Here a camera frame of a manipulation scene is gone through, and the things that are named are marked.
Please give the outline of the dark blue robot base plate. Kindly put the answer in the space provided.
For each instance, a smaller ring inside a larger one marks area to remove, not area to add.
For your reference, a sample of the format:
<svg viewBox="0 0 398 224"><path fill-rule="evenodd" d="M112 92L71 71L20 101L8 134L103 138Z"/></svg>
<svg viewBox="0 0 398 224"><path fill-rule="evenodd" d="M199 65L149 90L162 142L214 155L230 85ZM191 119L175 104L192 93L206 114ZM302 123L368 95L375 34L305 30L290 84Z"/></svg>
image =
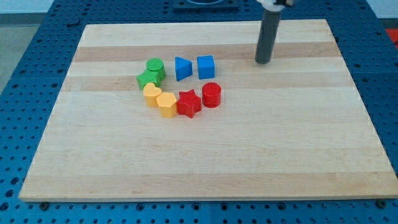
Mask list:
<svg viewBox="0 0 398 224"><path fill-rule="evenodd" d="M173 11L238 10L239 0L173 0Z"/></svg>

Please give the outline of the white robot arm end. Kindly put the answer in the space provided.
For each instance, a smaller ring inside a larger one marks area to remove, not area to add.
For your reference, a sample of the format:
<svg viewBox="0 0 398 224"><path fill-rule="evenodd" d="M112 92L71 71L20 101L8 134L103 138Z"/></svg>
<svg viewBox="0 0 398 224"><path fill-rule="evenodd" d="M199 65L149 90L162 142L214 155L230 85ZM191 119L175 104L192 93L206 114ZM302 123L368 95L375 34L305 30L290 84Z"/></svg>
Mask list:
<svg viewBox="0 0 398 224"><path fill-rule="evenodd" d="M256 0L261 6L270 12L280 12L286 7L292 7L295 0Z"/></svg>

